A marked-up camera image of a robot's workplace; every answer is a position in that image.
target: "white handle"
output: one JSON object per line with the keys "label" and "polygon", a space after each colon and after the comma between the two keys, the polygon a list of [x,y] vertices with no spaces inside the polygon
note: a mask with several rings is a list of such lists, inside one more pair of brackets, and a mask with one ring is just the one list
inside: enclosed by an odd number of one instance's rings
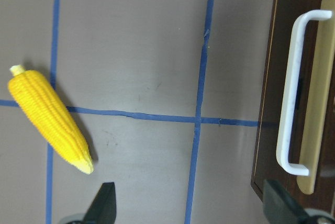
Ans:
{"label": "white handle", "polygon": [[288,52],[282,112],[278,131],[276,157],[279,165],[287,173],[293,175],[309,175],[309,170],[304,165],[291,164],[288,162],[288,151],[291,142],[292,123],[306,25],[310,20],[323,21],[330,19],[331,16],[332,12],[329,10],[311,10],[299,16],[295,20],[292,28],[291,42]]}

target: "yellow corn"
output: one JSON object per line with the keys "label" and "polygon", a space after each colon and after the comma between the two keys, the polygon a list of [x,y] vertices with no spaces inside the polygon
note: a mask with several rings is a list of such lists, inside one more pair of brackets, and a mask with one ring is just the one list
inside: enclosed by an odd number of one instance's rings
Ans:
{"label": "yellow corn", "polygon": [[46,78],[21,65],[10,68],[8,89],[29,120],[54,150],[80,171],[93,172],[85,138]]}

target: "wooden cabinet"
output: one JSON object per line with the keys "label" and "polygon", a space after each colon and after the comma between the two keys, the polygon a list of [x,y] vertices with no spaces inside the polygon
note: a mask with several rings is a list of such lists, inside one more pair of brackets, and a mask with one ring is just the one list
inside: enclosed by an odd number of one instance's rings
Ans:
{"label": "wooden cabinet", "polygon": [[[276,179],[303,207],[323,209],[334,215],[335,71],[332,73],[330,82],[314,193],[303,194],[297,186],[296,176],[286,173],[276,160],[278,127],[292,26],[298,16],[312,9],[319,9],[320,5],[321,0],[274,0],[273,2],[251,185],[262,198],[264,179]],[[318,23],[310,21],[305,33],[289,153],[291,163],[299,163],[317,28]]]}

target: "corn stem tip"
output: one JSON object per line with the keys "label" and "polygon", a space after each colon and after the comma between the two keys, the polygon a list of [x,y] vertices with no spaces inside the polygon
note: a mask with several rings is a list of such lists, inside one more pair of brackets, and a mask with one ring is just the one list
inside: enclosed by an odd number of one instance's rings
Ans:
{"label": "corn stem tip", "polygon": [[21,74],[26,71],[25,68],[20,64],[12,66],[9,70],[13,76],[17,76],[18,74]]}

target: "wooden drawer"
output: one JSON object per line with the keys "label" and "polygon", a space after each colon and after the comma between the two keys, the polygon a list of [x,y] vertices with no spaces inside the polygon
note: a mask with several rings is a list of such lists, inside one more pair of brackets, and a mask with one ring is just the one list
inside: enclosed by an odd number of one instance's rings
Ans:
{"label": "wooden drawer", "polygon": [[[333,104],[335,71],[331,77],[314,193],[311,195],[303,194],[298,188],[296,176],[286,173],[276,160],[278,127],[292,26],[298,16],[312,9],[319,9],[320,5],[321,0],[274,0],[251,185],[258,196],[262,198],[264,179],[276,179],[303,207],[319,208],[334,214],[335,113]],[[308,23],[305,33],[289,154],[291,163],[299,163],[317,27],[318,23],[311,21]]]}

